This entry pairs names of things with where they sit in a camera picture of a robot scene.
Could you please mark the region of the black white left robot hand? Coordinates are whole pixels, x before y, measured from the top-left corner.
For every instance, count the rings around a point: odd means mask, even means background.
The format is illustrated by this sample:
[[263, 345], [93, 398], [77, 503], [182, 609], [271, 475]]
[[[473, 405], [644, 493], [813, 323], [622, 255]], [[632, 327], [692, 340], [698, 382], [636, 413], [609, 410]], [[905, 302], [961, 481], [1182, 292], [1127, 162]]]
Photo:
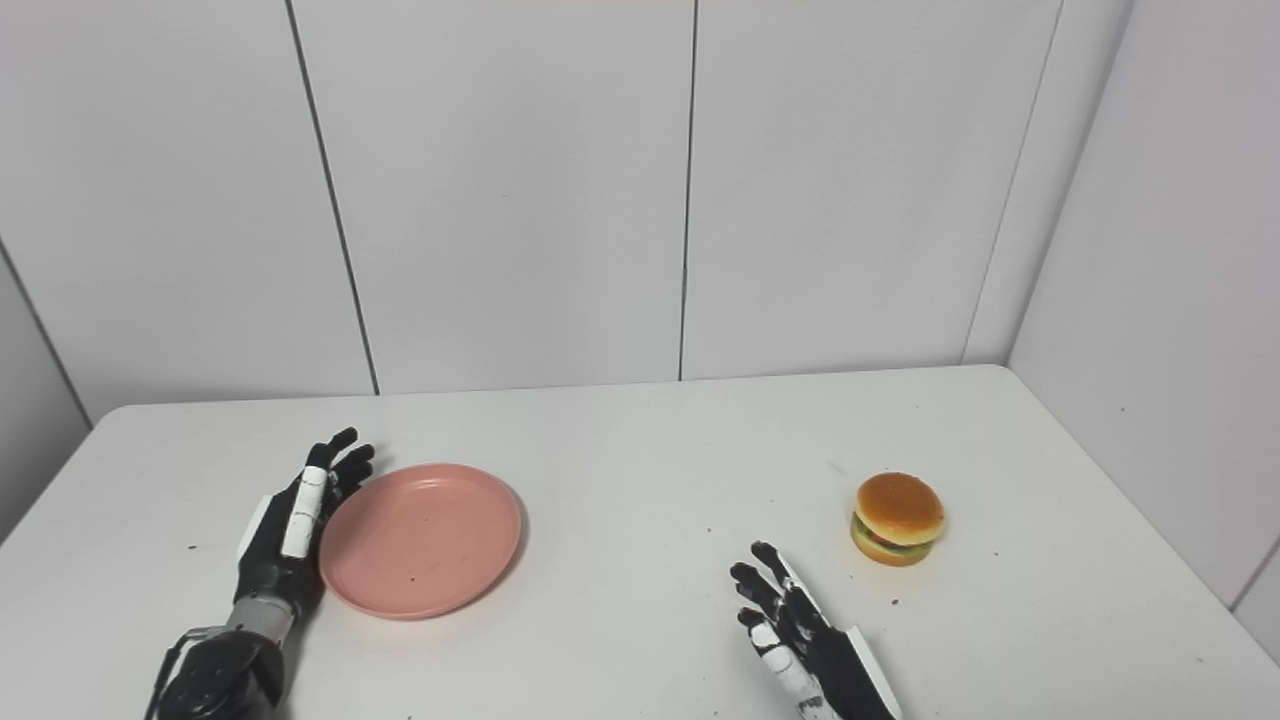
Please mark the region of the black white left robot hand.
[[[262, 498], [239, 552], [233, 600], [270, 594], [284, 600], [301, 618], [315, 610], [324, 593], [317, 561], [320, 538], [335, 510], [372, 474], [375, 448], [357, 442], [358, 430], [347, 427], [328, 442], [316, 443], [302, 471], [284, 489]], [[320, 484], [312, 492], [316, 512], [310, 532], [305, 536], [297, 530], [287, 543], [298, 489], [308, 480]]]

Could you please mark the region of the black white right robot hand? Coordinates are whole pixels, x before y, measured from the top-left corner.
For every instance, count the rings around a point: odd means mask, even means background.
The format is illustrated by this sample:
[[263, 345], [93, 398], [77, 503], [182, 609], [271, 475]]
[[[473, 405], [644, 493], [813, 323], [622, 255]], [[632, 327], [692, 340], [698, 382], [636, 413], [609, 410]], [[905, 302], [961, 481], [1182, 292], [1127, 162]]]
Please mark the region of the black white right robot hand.
[[730, 569], [748, 601], [737, 614], [751, 647], [803, 719], [902, 719], [902, 707], [856, 626], [833, 625], [785, 556], [763, 539], [758, 561]]

